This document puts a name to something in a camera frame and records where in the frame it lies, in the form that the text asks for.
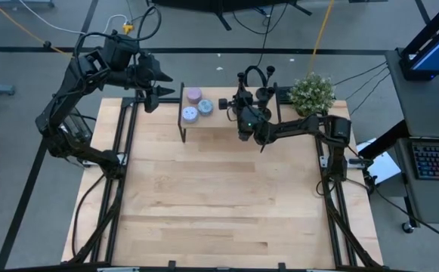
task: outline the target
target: yellow cable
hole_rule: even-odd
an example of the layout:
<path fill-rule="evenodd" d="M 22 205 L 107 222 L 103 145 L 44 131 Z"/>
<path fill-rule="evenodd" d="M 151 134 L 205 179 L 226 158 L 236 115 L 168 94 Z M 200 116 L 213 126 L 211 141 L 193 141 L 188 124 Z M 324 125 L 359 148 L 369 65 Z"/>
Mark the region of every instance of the yellow cable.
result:
<path fill-rule="evenodd" d="M 38 36 L 32 34 L 26 27 L 22 26 L 21 24 L 19 24 L 17 21 L 15 21 L 11 16 L 9 16 L 9 14 L 6 13 L 6 11 L 3 11 L 2 8 L 0 8 L 1 13 L 6 16 L 6 18 L 8 18 L 12 23 L 14 23 L 17 27 L 19 27 L 21 30 L 23 30 L 24 32 L 28 33 L 29 36 L 32 36 L 35 40 L 37 40 L 38 42 L 41 42 L 42 45 L 45 43 L 44 40 L 40 39 Z M 55 50 L 58 53 L 64 54 L 67 57 L 71 57 L 71 54 L 65 53 L 63 51 L 61 51 L 58 48 L 55 48 L 54 46 L 51 46 L 51 49 Z"/>
<path fill-rule="evenodd" d="M 323 30 L 325 29 L 326 22 L 328 21 L 328 16 L 330 15 L 330 11 L 332 10 L 334 1 L 335 0 L 330 0 L 330 4 L 328 5 L 328 9 L 326 10 L 325 18 L 323 19 L 323 23 L 322 23 L 322 28 L 320 28 L 320 32 L 318 33 L 317 42 L 315 43 L 315 48 L 313 50 L 313 54 L 311 55 L 310 65 L 308 65 L 307 76 L 309 76 L 311 74 L 311 72 L 313 72 L 313 64 L 315 61 L 315 57 L 317 56 L 317 49 L 318 49 L 318 46 L 320 45 L 320 40 L 322 39 Z"/>

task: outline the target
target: wooden tabletop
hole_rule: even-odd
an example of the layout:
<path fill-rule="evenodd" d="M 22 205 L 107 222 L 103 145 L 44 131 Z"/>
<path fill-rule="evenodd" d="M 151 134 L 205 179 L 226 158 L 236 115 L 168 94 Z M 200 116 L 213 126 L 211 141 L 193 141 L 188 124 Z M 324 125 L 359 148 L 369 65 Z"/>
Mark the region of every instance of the wooden tabletop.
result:
<path fill-rule="evenodd" d="M 191 88 L 184 88 L 184 95 L 182 97 L 183 108 L 197 106 L 189 103 L 189 101 L 187 100 L 187 92 L 190 89 Z M 220 98 L 226 98 L 228 101 L 231 101 L 233 99 L 233 95 L 235 95 L 237 92 L 237 87 L 231 87 L 231 88 L 201 87 L 200 89 L 202 91 L 202 98 L 210 100 L 214 105 L 214 109 L 212 110 L 213 114 L 210 116 L 200 116 L 197 122 L 193 124 L 186 123 L 184 122 L 183 119 L 181 119 L 182 128 L 237 128 L 237 123 L 231 122 L 227 118 L 227 111 L 219 109 L 219 102 L 218 102 Z M 259 87 L 246 87 L 247 91 L 253 93 L 253 97 L 255 101 L 258 100 L 255 96 L 256 90 L 258 89 Z M 278 123 L 277 100 L 275 96 L 273 96 L 270 99 L 267 108 L 271 110 L 270 122 Z M 232 110 L 229 110 L 229 115 L 232 120 L 236 120 L 236 114 L 234 114 Z"/>
<path fill-rule="evenodd" d="M 102 100 L 93 147 L 111 149 L 120 104 Z M 336 101 L 329 113 L 348 118 L 346 103 Z M 281 114 L 283 121 L 298 118 L 286 105 Z M 139 107 L 113 265 L 167 266 L 175 260 L 179 267 L 335 267 L 324 201 L 315 193 L 320 172 L 312 136 L 280 139 L 259 153 L 237 131 L 192 129 L 183 144 L 177 120 L 178 104 L 161 104 L 151 114 Z M 77 202 L 100 175 L 99 168 L 85 170 Z M 348 177 L 363 182 L 360 170 L 348 170 Z M 104 182 L 82 206 L 78 247 L 96 227 L 103 189 Z M 344 183 L 344 192 L 352 232 L 382 263 L 366 191 Z M 71 228 L 63 260 L 72 257 L 70 238 Z"/>

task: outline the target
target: white paper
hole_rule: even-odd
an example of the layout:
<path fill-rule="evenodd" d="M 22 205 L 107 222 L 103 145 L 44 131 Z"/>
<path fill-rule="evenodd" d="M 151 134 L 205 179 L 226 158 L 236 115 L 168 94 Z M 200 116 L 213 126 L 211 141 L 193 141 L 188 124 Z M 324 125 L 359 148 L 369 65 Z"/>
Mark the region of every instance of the white paper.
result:
<path fill-rule="evenodd" d="M 373 143 L 376 138 L 366 141 L 365 143 L 357 145 L 357 150 L 360 152 L 364 147 Z M 368 168 L 370 175 L 377 176 L 376 184 L 379 184 L 386 179 L 393 177 L 400 173 L 400 168 L 395 164 L 391 156 L 384 152 L 373 160 L 373 164 Z"/>

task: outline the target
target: computer monitor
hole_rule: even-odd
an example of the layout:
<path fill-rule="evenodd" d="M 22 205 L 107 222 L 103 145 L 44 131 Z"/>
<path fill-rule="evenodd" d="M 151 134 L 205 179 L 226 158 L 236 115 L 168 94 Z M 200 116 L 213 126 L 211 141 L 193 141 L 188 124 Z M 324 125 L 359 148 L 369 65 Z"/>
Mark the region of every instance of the computer monitor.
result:
<path fill-rule="evenodd" d="M 431 80 L 439 75 L 439 13 L 400 54 L 406 80 Z"/>

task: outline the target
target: caster wheel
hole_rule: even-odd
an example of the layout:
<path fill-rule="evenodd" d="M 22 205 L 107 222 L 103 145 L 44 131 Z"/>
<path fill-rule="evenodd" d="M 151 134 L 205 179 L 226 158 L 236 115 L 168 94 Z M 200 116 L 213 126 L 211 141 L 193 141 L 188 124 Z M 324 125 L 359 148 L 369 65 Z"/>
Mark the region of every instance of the caster wheel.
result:
<path fill-rule="evenodd" d="M 414 232 L 414 228 L 411 227 L 409 223 L 402 223 L 402 230 L 405 233 L 413 233 Z"/>

